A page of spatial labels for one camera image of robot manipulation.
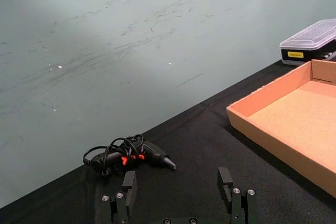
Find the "cardboard tray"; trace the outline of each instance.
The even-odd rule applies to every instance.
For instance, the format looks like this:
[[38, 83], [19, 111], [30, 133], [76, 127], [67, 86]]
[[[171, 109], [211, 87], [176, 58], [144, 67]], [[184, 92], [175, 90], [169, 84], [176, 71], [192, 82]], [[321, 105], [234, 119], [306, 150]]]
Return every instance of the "cardboard tray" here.
[[336, 62], [307, 62], [226, 110], [234, 128], [336, 198]]

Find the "black table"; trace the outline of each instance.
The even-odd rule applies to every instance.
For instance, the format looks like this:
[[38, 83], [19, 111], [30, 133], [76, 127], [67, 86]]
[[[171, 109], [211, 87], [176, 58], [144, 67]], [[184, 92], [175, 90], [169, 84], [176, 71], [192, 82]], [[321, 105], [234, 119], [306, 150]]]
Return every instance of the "black table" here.
[[[216, 185], [221, 166], [236, 186], [256, 190], [261, 223], [336, 223], [336, 199], [233, 129], [225, 111], [291, 69], [277, 62], [146, 132], [177, 170], [136, 170], [132, 223], [188, 216], [229, 223]], [[108, 180], [81, 166], [0, 209], [0, 223], [96, 223], [101, 196], [120, 190], [123, 177]]]

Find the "gray wall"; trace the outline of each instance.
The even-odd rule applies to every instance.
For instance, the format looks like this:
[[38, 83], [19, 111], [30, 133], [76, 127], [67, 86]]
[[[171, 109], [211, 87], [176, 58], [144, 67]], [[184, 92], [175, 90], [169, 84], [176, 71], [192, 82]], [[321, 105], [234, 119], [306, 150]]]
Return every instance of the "gray wall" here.
[[336, 16], [334, 0], [0, 4], [0, 207], [81, 165], [86, 149], [273, 63], [282, 40]]

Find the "screw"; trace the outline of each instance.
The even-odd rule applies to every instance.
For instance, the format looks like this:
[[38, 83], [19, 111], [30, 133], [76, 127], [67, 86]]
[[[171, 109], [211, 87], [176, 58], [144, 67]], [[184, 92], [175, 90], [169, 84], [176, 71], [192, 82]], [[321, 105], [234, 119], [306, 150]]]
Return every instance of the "screw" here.
[[190, 224], [197, 224], [197, 219], [196, 219], [196, 218], [191, 218], [191, 219], [189, 220], [189, 223], [190, 223]]
[[109, 199], [110, 199], [110, 197], [107, 196], [107, 195], [104, 195], [104, 196], [102, 197], [102, 200], [103, 200], [103, 201], [108, 201]]
[[247, 193], [250, 194], [250, 195], [254, 195], [255, 194], [255, 192], [252, 189], [247, 190]]

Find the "clear plastic lid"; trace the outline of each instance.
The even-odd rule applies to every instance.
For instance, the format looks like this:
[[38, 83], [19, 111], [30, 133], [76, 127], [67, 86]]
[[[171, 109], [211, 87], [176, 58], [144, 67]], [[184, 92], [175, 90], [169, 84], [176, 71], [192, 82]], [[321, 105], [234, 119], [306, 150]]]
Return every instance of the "clear plastic lid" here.
[[336, 39], [336, 18], [324, 19], [280, 43], [281, 49], [316, 50]]

